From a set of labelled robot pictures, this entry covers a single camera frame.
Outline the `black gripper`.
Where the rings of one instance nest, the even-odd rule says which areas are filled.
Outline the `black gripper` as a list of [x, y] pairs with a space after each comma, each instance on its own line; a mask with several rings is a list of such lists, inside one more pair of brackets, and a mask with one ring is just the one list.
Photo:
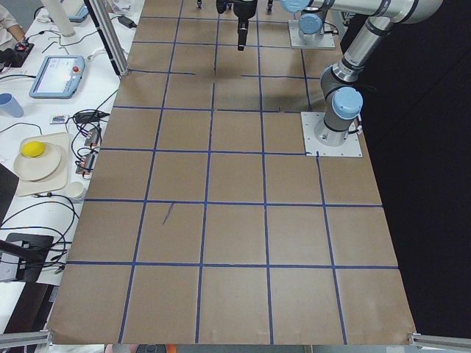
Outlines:
[[249, 31], [249, 19], [251, 19], [257, 10], [257, 0], [216, 0], [216, 10], [222, 14], [229, 5], [232, 5], [233, 13], [239, 19], [238, 21], [238, 50], [243, 51], [247, 44], [247, 35]]

